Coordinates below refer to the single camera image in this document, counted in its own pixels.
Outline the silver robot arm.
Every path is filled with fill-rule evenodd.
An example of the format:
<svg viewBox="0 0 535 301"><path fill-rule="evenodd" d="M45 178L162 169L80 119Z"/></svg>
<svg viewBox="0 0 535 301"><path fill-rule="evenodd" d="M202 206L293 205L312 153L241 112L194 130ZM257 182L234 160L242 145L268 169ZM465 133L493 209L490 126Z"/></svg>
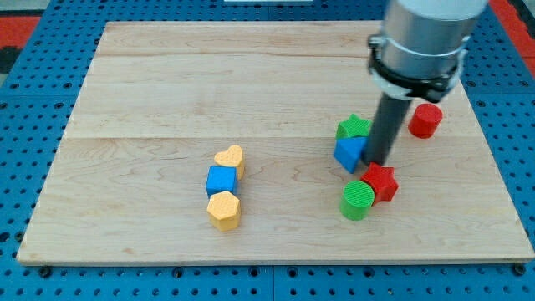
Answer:
<svg viewBox="0 0 535 301"><path fill-rule="evenodd" d="M466 45L487 0L390 0L369 36L368 70L381 91L362 160L382 165L413 99L439 103L463 71Z"/></svg>

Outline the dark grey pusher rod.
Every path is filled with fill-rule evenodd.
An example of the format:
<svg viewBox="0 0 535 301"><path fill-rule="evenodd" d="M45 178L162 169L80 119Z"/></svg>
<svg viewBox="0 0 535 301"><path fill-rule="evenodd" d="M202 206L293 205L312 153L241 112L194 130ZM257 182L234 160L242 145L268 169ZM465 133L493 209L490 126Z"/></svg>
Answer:
<svg viewBox="0 0 535 301"><path fill-rule="evenodd" d="M383 165L390 154L412 100L401 100L382 94L363 153L366 165Z"/></svg>

